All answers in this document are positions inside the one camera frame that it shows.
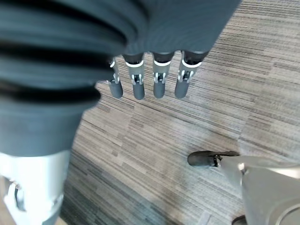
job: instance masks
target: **gray carpet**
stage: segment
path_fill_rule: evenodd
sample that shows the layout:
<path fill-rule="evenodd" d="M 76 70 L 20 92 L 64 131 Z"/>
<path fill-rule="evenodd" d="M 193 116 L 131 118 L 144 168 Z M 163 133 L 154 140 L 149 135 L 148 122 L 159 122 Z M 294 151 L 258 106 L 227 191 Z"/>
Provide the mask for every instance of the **gray carpet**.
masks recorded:
<path fill-rule="evenodd" d="M 69 225 L 229 225 L 241 198 L 218 169 L 190 167 L 197 150 L 300 161 L 300 3 L 245 0 L 192 81 L 153 97 L 146 55 L 146 97 L 136 101 L 126 65 L 124 89 L 82 120 L 69 167 L 62 218 Z"/>

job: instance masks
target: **white metal part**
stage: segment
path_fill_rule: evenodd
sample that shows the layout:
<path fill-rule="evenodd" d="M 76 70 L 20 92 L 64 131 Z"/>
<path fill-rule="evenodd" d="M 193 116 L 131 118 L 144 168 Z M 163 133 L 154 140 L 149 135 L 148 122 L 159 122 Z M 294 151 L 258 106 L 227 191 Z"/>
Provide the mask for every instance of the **white metal part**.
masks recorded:
<path fill-rule="evenodd" d="M 171 61 L 168 62 L 157 62 L 153 59 L 153 62 L 155 65 L 159 66 L 159 67 L 166 67 L 169 66 L 171 64 Z"/>
<path fill-rule="evenodd" d="M 131 75 L 131 83 L 133 84 L 133 85 L 136 85 L 136 82 L 135 82 L 135 77 L 136 77 L 137 75 L 134 75 L 134 74 L 132 74 Z M 139 84 L 140 85 L 142 85 L 143 84 L 143 82 L 144 82 L 144 78 L 143 78 L 143 75 L 142 74 L 138 74 L 138 76 L 139 76 Z"/>
<path fill-rule="evenodd" d="M 116 64 L 116 60 L 113 59 L 111 65 L 110 65 L 109 67 L 110 67 L 110 68 L 113 68 L 115 64 Z"/>
<path fill-rule="evenodd" d="M 140 63 L 138 63 L 138 64 L 130 64 L 130 63 L 128 63 L 128 62 L 125 62 L 126 63 L 126 65 L 128 66 L 128 67 L 130 67 L 130 68 L 138 68 L 138 67 L 141 67 L 143 64 L 144 64 L 144 60 L 142 60 Z"/>
<path fill-rule="evenodd" d="M 69 150 L 40 157 L 0 153 L 0 174 L 11 181 L 3 200 L 17 225 L 41 225 L 60 210 L 69 157 Z M 16 199 L 17 186 L 22 191 Z"/>
<path fill-rule="evenodd" d="M 159 76 L 159 74 L 156 72 L 154 75 L 154 83 L 158 83 L 158 76 Z M 167 77 L 166 73 L 163 73 L 162 83 L 165 83 L 166 77 Z"/>
<path fill-rule="evenodd" d="M 199 66 L 201 66 L 202 62 L 199 62 L 195 65 L 189 65 L 187 64 L 183 59 L 181 60 L 182 64 L 187 67 L 187 68 L 198 68 Z"/>

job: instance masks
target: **chair caster wheel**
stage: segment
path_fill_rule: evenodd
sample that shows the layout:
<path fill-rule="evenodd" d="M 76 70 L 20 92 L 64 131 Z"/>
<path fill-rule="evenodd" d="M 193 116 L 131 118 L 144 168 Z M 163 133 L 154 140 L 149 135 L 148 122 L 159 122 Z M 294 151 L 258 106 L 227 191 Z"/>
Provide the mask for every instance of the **chair caster wheel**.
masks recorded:
<path fill-rule="evenodd" d="M 198 165 L 217 167 L 218 160 L 222 160 L 222 156 L 239 156 L 239 153 L 235 151 L 196 151 L 188 156 L 187 162 L 192 166 Z"/>

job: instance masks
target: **black wheel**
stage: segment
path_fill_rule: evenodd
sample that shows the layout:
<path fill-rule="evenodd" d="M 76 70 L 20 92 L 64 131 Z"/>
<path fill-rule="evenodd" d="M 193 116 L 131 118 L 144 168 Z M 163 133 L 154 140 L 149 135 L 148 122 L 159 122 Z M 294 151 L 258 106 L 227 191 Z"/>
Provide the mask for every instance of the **black wheel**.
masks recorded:
<path fill-rule="evenodd" d="M 232 225 L 247 225 L 246 217 L 240 216 L 233 220 Z"/>
<path fill-rule="evenodd" d="M 235 151 L 196 151 L 189 154 L 187 162 L 192 165 L 198 166 L 218 166 L 218 160 L 222 159 L 222 156 L 239 156 L 239 153 Z"/>

